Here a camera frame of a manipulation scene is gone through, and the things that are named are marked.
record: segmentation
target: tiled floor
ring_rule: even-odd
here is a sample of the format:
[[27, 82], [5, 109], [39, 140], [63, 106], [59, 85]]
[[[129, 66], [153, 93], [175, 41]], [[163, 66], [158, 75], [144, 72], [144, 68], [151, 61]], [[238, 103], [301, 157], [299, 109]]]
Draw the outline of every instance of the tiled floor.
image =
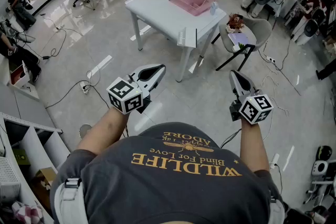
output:
[[[193, 124], [206, 132], [218, 144], [237, 131], [239, 122], [232, 122], [229, 105], [235, 96], [231, 91], [228, 74], [238, 68], [241, 57], [225, 66], [221, 71], [215, 68], [229, 57], [221, 39], [210, 46], [202, 65], [193, 72], [187, 71], [181, 83], [174, 75], [179, 66], [180, 48], [153, 29], [142, 36], [144, 49], [137, 50], [130, 13], [124, 7], [126, 0], [94, 0], [95, 11], [78, 5], [73, 8], [74, 0], [53, 0], [39, 13], [46, 13], [57, 26], [76, 30], [80, 34], [67, 30], [62, 50], [56, 58], [43, 61], [43, 69], [36, 83], [39, 96], [45, 106], [60, 100], [75, 82], [87, 79], [86, 73], [92, 70], [106, 56], [112, 60], [100, 70], [100, 81], [96, 89], [109, 103], [107, 86], [118, 76], [125, 76], [136, 67], [147, 63], [163, 63], [167, 72], [160, 85], [152, 92], [152, 103], [143, 114], [133, 112], [129, 120], [130, 135], [162, 122], [181, 121]], [[241, 13], [242, 0], [217, 0], [220, 8], [229, 13]], [[55, 33], [53, 23], [37, 16], [37, 23], [29, 31], [37, 39], [31, 45], [40, 55], [49, 55], [53, 48], [58, 51], [65, 33]], [[275, 58], [277, 65], [287, 53], [289, 31], [279, 20], [269, 39], [264, 54]], [[198, 60], [199, 50], [192, 52], [189, 69]], [[287, 156], [295, 146], [293, 155], [285, 171], [282, 171], [285, 201], [294, 207], [300, 207], [309, 186], [311, 166], [319, 145], [333, 146], [336, 141], [335, 123], [330, 103], [331, 83], [329, 80], [318, 82], [315, 79], [316, 68], [321, 68], [309, 45], [298, 47], [291, 43], [289, 56], [285, 61], [283, 73], [270, 73], [267, 64], [259, 53], [253, 53], [243, 68], [256, 85], [260, 85], [266, 75], [276, 83], [276, 102], [283, 109], [275, 109], [272, 126], [271, 117], [260, 124], [262, 135], [266, 137], [265, 146], [269, 159], [275, 153], [280, 154], [279, 166], [284, 167]], [[265, 79], [262, 89], [270, 97], [274, 96], [274, 83]], [[99, 79], [99, 72], [92, 77], [92, 83]], [[106, 105], [91, 89], [84, 95], [79, 86], [57, 105], [48, 109], [54, 123], [64, 131], [63, 140], [73, 150], [80, 141], [78, 130], [81, 125], [95, 124], [106, 112]], [[227, 144], [227, 148], [239, 154], [240, 136]], [[277, 170], [272, 171], [275, 183], [280, 186]]]

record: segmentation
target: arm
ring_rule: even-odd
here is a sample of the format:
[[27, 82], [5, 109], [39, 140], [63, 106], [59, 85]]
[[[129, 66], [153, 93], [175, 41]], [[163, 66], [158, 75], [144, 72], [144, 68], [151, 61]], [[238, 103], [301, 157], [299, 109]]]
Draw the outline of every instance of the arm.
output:
[[11, 42], [4, 33], [1, 33], [1, 40], [11, 51], [15, 50], [15, 48], [12, 46]]
[[13, 9], [18, 1], [19, 0], [14, 0], [14, 2], [11, 4], [10, 8]]
[[96, 155], [119, 140], [126, 127], [129, 114], [123, 115], [114, 107], [92, 127], [79, 143], [78, 150], [88, 150]]
[[268, 158], [258, 124], [251, 125], [241, 117], [240, 159], [252, 171], [269, 171]]

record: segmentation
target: power outlet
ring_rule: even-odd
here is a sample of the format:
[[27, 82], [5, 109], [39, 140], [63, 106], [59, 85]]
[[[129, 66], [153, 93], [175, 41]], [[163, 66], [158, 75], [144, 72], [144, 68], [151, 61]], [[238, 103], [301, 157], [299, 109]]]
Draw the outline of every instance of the power outlet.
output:
[[274, 60], [273, 58], [271, 58], [271, 57], [269, 57], [269, 56], [266, 56], [266, 60], [267, 60], [268, 62], [271, 62], [271, 63], [273, 63], [273, 64], [275, 65], [275, 60]]
[[278, 163], [279, 157], [280, 155], [278, 153], [274, 154], [273, 160], [271, 161], [269, 168], [275, 168], [275, 165]]
[[88, 85], [87, 83], [85, 83], [84, 81], [82, 81], [81, 83], [79, 83], [80, 88], [82, 89], [84, 94], [88, 94], [89, 90], [87, 89], [88, 87], [85, 87], [86, 85]]

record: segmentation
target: white shelf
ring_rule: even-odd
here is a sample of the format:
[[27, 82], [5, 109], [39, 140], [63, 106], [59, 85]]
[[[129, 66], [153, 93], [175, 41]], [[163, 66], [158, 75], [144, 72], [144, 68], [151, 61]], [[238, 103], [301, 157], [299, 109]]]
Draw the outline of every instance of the white shelf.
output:
[[[5, 127], [5, 122], [3, 117], [0, 117], [0, 125], [1, 127], [6, 130]], [[18, 200], [23, 202], [24, 204], [27, 205], [40, 205], [42, 208], [42, 214], [43, 214], [43, 222], [45, 224], [54, 224], [54, 220], [52, 219], [52, 217], [48, 214], [48, 212], [43, 208], [43, 206], [41, 205], [41, 203], [39, 202], [39, 200], [36, 198], [35, 194], [33, 193], [33, 191], [31, 190], [30, 186], [28, 185], [26, 179], [24, 178], [17, 162], [15, 159], [15, 156], [13, 154], [12, 151], [12, 147], [10, 146], [10, 142], [8, 139], [7, 134], [3, 131], [3, 129], [0, 127], [0, 136], [1, 136], [1, 140], [4, 144], [4, 147], [6, 149], [6, 158], [8, 158], [13, 170], [15, 171], [15, 174], [17, 175], [20, 183], [21, 183], [21, 187], [20, 187], [20, 192], [19, 192], [19, 197]]]
[[64, 144], [58, 133], [54, 132], [48, 141], [44, 144], [47, 155], [52, 164], [58, 169], [67, 159], [70, 154], [69, 149]]
[[57, 173], [57, 170], [44, 150], [34, 127], [29, 127], [27, 133], [21, 140], [19, 147], [26, 151], [30, 162], [30, 168], [28, 170], [29, 180], [31, 180], [42, 168], [51, 167], [55, 173]]

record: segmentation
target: bag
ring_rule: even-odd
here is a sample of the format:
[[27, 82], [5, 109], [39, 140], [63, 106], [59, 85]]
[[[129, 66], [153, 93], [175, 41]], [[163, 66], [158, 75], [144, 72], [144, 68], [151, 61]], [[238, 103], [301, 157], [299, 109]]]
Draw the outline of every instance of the bag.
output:
[[31, 6], [31, 4], [27, 3], [26, 0], [18, 0], [25, 9], [33, 9], [33, 7]]

